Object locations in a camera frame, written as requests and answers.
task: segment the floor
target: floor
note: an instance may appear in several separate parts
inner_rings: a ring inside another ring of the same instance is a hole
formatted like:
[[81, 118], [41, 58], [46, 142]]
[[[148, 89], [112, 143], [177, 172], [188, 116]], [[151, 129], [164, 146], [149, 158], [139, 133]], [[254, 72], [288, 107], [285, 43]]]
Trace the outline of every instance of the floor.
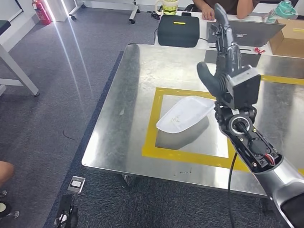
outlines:
[[[142, 12], [131, 25], [129, 16], [81, 9], [77, 21], [36, 25], [10, 52], [41, 94], [9, 87], [0, 97], [0, 160], [15, 166], [3, 189], [20, 212], [0, 227], [52, 227], [52, 206], [120, 52], [128, 43], [153, 43], [158, 21]], [[0, 76], [13, 77], [1, 63]], [[75, 169], [87, 179], [75, 201], [79, 228], [229, 227], [223, 192], [145, 178], [124, 191], [113, 174]], [[232, 201], [237, 227], [279, 226], [261, 212], [259, 198]]]

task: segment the red object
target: red object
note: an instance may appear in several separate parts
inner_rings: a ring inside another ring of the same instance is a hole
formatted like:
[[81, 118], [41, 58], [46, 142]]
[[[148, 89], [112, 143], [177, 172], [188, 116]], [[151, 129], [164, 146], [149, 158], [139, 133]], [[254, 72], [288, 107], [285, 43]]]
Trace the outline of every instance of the red object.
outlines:
[[265, 52], [265, 50], [261, 50], [261, 49], [259, 49], [259, 48], [258, 48], [258, 47], [256, 47], [256, 48], [254, 49], [254, 52], [256, 52], [256, 53], [257, 53], [257, 54], [263, 54], [263, 53]]
[[48, 12], [45, 9], [45, 6], [42, 4], [41, 0], [34, 0], [32, 1], [32, 6], [36, 12], [37, 16], [40, 19], [41, 24], [43, 25], [49, 25], [51, 20]]

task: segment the white plastic tray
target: white plastic tray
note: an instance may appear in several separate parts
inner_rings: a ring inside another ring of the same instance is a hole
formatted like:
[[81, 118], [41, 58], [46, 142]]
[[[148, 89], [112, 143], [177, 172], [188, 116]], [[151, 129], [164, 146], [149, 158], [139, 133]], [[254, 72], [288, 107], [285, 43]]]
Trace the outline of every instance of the white plastic tray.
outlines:
[[167, 133], [180, 133], [192, 127], [213, 109], [214, 101], [200, 96], [186, 96], [161, 117], [156, 127]]

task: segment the fire extinguisher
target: fire extinguisher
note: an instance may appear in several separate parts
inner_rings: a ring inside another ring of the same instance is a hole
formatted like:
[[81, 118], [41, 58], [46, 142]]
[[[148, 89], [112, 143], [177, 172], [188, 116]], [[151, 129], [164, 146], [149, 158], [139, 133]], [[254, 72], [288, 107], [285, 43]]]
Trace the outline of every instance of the fire extinguisher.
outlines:
[[44, 5], [42, 4], [42, 0], [33, 0], [32, 7], [34, 7], [35, 11], [36, 12], [37, 16], [40, 19], [41, 24], [43, 25], [51, 24], [51, 20], [48, 16], [48, 12], [45, 9]]

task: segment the black case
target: black case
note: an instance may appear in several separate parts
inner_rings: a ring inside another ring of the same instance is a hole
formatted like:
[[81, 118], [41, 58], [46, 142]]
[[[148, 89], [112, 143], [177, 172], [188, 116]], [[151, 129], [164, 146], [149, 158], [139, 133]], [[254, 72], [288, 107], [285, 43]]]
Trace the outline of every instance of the black case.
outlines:
[[158, 44], [162, 46], [194, 48], [199, 35], [198, 17], [164, 15], [158, 29]]

